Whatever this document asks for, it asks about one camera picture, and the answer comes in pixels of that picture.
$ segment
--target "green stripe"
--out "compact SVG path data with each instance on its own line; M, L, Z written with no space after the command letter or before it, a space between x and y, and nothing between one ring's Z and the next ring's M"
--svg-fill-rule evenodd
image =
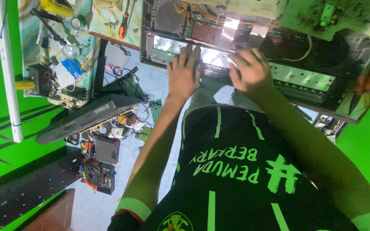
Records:
M216 126L215 138L219 138L219 130L221 129L221 108L216 107L216 109L218 110L218 125Z
M117 213L121 209L126 209L134 212L143 221L145 221L149 217L149 215L151 215L151 210L148 208L148 206L146 206L144 202L135 198L122 198L115 210L115 213Z
M215 192L213 191L209 191L207 231L215 231Z
M257 129L257 133L258 133L258 136L260 137L261 140L265 140L264 137L262 136L262 132L260 130L260 128L257 127L257 124L255 123L255 117L253 114L251 114L248 110L245 110L245 112L249 113L251 118L252 118L252 124L254 125L254 127Z
M279 228L281 231L289 231L288 225L286 224L285 218L282 215L281 208L277 203L271 203L273 212L275 213L276 221L278 221Z
M185 140L185 119L182 123L182 136L184 137L184 140Z

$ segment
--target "person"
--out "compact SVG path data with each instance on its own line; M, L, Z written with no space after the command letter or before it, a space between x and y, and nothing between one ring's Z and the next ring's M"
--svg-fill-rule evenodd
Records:
M196 90L200 51L187 60L190 51L167 66L168 97L108 230L370 230L369 183L275 89L262 53L229 55L240 71L229 64L231 106L216 103L206 81ZM190 96L172 187L157 203ZM242 96L245 107L235 102Z

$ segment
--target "black t-shirt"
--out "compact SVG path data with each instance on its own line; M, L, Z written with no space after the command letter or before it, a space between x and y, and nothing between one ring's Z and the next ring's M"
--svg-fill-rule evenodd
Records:
M193 111L182 123L171 190L139 230L357 230L287 161L292 153L263 113ZM130 215L111 221L109 230L138 230Z

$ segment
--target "hand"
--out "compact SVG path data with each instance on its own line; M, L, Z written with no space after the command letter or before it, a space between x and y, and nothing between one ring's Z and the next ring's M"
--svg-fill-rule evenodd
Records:
M272 74L268 61L258 49L245 49L239 51L241 57L229 55L228 57L238 66L241 77L234 64L229 63L229 75L235 89L250 100L258 99L269 92L274 92Z
M197 68L195 78L193 78L194 65L200 56L201 49L196 47L187 61L187 54L191 50L192 46L188 45L182 50L179 57L175 56L173 58L172 65L167 65L169 77L168 97L175 97L184 102L199 86L199 77L201 76L199 68Z

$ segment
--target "pants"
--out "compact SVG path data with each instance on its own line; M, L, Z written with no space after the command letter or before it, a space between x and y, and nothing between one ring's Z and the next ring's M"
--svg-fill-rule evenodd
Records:
M215 98L213 97L222 87L223 84L211 82L211 81L201 81L201 85L195 91L195 93L191 97L191 104L189 105L188 109L185 111L184 118L191 113L192 111L208 107L208 106L234 106L239 108L244 108L247 110L258 111L264 113L254 102L249 100L246 96L241 94L238 91L234 91L232 93L231 99L229 100L228 104L220 104L216 102Z

